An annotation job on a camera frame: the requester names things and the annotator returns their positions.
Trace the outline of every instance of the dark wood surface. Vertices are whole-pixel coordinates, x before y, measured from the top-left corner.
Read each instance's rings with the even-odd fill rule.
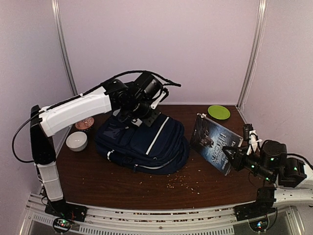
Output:
[[[208,106],[159,106],[166,115],[183,123],[190,140],[196,113],[207,113]],[[242,136],[243,120],[234,106],[228,120],[217,121]],[[187,209],[253,201],[257,188],[248,181],[248,172],[231,170],[224,176],[191,149],[187,164],[172,175],[134,173],[102,158],[95,150],[94,134],[107,115],[95,116],[82,152],[64,146],[58,156],[62,189],[70,202],[121,209]],[[262,180],[251,177],[260,187]]]

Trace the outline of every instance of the green plate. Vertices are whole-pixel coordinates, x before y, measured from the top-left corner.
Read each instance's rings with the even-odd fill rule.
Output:
[[[230,117],[230,111],[221,105],[212,105],[207,111],[213,118],[218,120],[226,120]]]

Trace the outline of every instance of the robotic arm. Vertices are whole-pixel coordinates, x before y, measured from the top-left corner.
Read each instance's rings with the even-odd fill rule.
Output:
[[[255,202],[236,206],[238,221],[267,215],[278,206],[313,204],[313,166],[308,160],[298,154],[288,154],[286,145],[277,141],[266,140],[260,147],[262,140],[251,124],[244,125],[244,140],[247,146],[223,147],[233,168],[236,171],[245,168],[277,187],[262,187]]]
[[[142,74],[134,82],[122,83],[116,79],[135,72]],[[163,85],[154,75],[167,81],[168,84]],[[49,211],[47,207],[47,213],[60,214],[64,218],[74,216],[75,220],[84,221],[87,210],[86,207],[69,204],[64,199],[51,137],[78,121],[110,111],[119,111],[118,118],[121,122],[130,119],[136,124],[144,123],[151,126],[160,114],[156,110],[158,103],[169,94],[165,85],[180,86],[153,72],[129,71],[101,83],[84,94],[52,106],[40,109],[36,105],[31,109],[32,156],[53,209]]]

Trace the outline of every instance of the blue book cover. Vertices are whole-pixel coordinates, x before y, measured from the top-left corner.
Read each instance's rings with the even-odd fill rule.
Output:
[[[197,114],[190,145],[224,175],[229,173],[231,164],[222,147],[240,147],[242,142],[241,136],[207,118],[205,114]]]

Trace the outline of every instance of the wooden table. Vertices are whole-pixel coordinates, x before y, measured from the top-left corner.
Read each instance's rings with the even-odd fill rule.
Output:
[[[234,106],[228,120],[218,121],[242,136],[243,120]],[[183,123],[190,140],[196,113],[207,106],[159,106],[166,115]],[[224,176],[194,150],[187,164],[172,175],[134,173],[102,158],[95,150],[94,135],[108,115],[97,115],[88,133],[88,146],[76,153],[64,145],[58,156],[62,189],[69,202],[120,209],[190,209],[254,201],[257,188],[248,181],[248,171],[232,170]],[[261,187],[262,180],[251,177]]]

